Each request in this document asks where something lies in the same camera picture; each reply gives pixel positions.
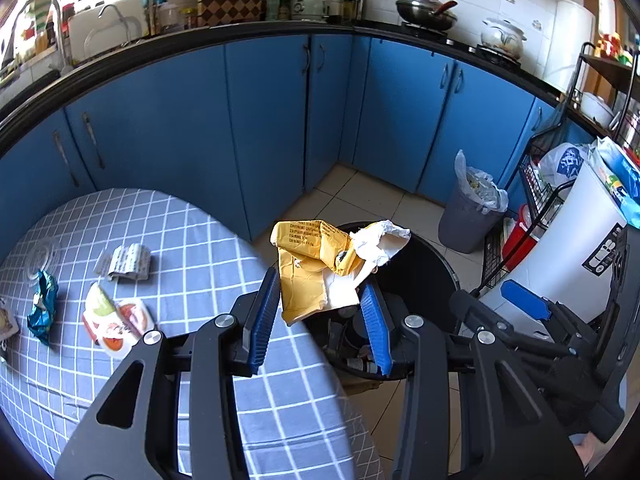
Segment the yellow padded envelope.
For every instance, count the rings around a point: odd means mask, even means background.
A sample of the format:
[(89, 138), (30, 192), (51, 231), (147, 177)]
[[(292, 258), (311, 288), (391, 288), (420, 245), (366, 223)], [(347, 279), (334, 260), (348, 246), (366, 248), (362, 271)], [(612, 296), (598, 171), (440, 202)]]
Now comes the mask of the yellow padded envelope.
[(347, 232), (323, 220), (276, 223), (270, 243), (278, 250), (285, 324), (359, 304), (358, 287), (410, 237), (410, 230), (390, 220)]

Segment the teal snack wrapper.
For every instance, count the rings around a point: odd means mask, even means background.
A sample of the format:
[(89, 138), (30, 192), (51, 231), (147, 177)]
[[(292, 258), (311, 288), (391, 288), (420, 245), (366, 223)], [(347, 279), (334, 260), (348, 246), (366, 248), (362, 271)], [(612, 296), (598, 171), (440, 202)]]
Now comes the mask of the teal snack wrapper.
[(36, 279), (32, 310), (26, 318), (27, 327), (40, 342), (49, 347), (51, 328), (56, 315), (58, 282), (46, 270), (38, 270)]

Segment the black round trash bin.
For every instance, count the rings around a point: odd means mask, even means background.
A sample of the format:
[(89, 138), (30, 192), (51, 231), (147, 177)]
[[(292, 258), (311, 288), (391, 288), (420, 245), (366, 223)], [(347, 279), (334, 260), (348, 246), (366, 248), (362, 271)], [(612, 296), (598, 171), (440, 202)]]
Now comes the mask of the black round trash bin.
[(460, 289), (460, 282), (444, 256), (418, 234), (372, 278), (394, 322), (390, 374), (383, 374), (374, 362), (358, 304), (311, 315), (304, 324), (336, 370), (370, 382), (401, 380), (412, 371), (416, 352), (398, 332), (400, 322), (410, 314), (419, 315), (445, 333), (457, 333), (461, 322), (451, 312), (449, 299)]

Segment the grey trash can with bag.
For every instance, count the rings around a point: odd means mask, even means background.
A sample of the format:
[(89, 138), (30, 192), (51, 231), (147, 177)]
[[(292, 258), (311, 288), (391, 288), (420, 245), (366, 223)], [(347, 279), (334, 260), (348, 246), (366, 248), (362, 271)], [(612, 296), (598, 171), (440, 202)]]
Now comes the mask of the grey trash can with bag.
[(438, 239), (455, 252), (470, 254), (502, 219), (509, 206), (506, 190), (483, 170), (466, 163), (462, 150), (454, 159), (456, 183), (438, 224)]

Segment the white appliance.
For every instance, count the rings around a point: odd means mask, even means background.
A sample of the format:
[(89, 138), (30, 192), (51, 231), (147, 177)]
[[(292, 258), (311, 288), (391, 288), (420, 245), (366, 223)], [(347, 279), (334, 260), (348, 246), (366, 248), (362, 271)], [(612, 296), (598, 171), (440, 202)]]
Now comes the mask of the white appliance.
[(559, 301), (589, 323), (605, 310), (612, 251), (626, 224), (608, 189), (585, 162), (551, 226), (506, 277)]

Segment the crumpled grey printed paper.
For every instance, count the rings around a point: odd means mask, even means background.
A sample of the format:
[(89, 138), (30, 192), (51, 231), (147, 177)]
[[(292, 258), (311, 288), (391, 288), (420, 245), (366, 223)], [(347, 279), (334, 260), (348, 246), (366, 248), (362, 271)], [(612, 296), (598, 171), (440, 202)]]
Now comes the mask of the crumpled grey printed paper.
[(94, 266), (94, 274), (101, 278), (126, 278), (126, 280), (145, 281), (149, 278), (151, 252), (146, 246), (134, 243), (120, 245), (112, 252), (104, 250)]

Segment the white blue plastic bag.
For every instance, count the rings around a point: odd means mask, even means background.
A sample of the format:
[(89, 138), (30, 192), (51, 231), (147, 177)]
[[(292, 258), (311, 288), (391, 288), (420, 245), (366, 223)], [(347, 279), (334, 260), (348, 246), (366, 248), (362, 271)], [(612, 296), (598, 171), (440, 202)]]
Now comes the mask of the white blue plastic bag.
[(555, 190), (578, 177), (587, 156), (588, 146), (585, 144), (559, 144), (542, 156), (538, 164), (539, 175)]

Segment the orange white food wrapper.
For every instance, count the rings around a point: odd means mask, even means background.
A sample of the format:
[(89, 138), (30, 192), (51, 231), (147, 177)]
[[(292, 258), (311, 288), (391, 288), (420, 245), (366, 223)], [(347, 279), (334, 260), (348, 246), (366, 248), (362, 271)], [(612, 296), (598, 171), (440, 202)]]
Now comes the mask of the orange white food wrapper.
[(115, 302), (98, 283), (89, 288), (82, 320), (91, 340), (116, 360), (122, 360), (155, 328), (151, 313), (140, 299)]

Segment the blue checkered tablecloth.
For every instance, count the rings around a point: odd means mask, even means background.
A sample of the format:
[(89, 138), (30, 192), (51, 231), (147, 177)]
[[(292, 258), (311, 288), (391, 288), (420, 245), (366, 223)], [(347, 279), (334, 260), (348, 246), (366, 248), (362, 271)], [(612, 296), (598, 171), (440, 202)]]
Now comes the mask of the blue checkered tablecloth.
[[(198, 330), (258, 289), (267, 267), (220, 221), (177, 197), (111, 188), (70, 200), (36, 221), (1, 259), (1, 303), (18, 322), (35, 283), (23, 266), (36, 240), (61, 245), (50, 346), (27, 328), (8, 343), (1, 367), (1, 474), (49, 479), (65, 445), (118, 362), (95, 344), (82, 312), (99, 283), (115, 302), (140, 299), (166, 336)], [(102, 280), (104, 250), (139, 243), (152, 256), (145, 281)], [(361, 414), (303, 325), (273, 325), (258, 373), (234, 383), (254, 479), (379, 479), (384, 467)]]

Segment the clear plastic lid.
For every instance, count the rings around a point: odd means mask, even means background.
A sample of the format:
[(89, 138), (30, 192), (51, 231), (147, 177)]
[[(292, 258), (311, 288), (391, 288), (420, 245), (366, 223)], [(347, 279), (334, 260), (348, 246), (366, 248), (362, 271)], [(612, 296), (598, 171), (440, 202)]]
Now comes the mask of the clear plastic lid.
[(53, 237), (36, 240), (25, 257), (23, 274), (26, 281), (35, 283), (40, 271), (55, 275), (62, 257), (60, 243)]

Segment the cream bread package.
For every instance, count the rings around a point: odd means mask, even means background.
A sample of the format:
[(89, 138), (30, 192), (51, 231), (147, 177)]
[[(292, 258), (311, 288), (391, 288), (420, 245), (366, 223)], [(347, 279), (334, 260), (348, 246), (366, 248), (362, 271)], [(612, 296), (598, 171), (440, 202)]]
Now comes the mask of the cream bread package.
[(14, 314), (3, 304), (0, 306), (0, 341), (5, 341), (20, 331)]

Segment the white ceramic pot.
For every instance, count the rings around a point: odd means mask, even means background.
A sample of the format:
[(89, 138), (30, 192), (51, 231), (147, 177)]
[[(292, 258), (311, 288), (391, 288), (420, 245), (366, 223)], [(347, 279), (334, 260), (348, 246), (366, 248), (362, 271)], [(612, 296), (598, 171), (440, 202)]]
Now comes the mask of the white ceramic pot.
[(485, 48), (518, 61), (523, 55), (526, 40), (524, 32), (507, 20), (498, 20), (498, 18), (483, 20), (480, 44)]

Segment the green kettle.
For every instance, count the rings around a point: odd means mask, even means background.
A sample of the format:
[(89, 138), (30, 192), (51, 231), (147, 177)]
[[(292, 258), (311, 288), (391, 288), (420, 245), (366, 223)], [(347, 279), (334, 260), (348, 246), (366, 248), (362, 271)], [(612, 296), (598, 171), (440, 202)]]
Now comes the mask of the green kettle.
[(292, 0), (293, 21), (323, 21), (327, 16), (326, 0)]

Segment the black wok with lid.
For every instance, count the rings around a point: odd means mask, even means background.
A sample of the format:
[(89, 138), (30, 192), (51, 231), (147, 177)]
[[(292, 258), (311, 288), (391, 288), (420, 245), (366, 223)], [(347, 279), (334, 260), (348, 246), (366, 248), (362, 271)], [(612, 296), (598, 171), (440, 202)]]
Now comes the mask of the black wok with lid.
[(407, 23), (422, 28), (448, 32), (457, 24), (457, 15), (452, 9), (457, 1), (448, 0), (397, 0), (399, 16)]

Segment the white dish rack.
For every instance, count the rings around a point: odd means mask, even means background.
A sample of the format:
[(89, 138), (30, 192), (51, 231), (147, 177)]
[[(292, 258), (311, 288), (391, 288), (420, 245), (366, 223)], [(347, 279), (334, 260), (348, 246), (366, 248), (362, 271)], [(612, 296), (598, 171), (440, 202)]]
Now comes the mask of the white dish rack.
[(117, 0), (81, 11), (68, 20), (70, 56), (79, 64), (149, 35), (142, 0)]

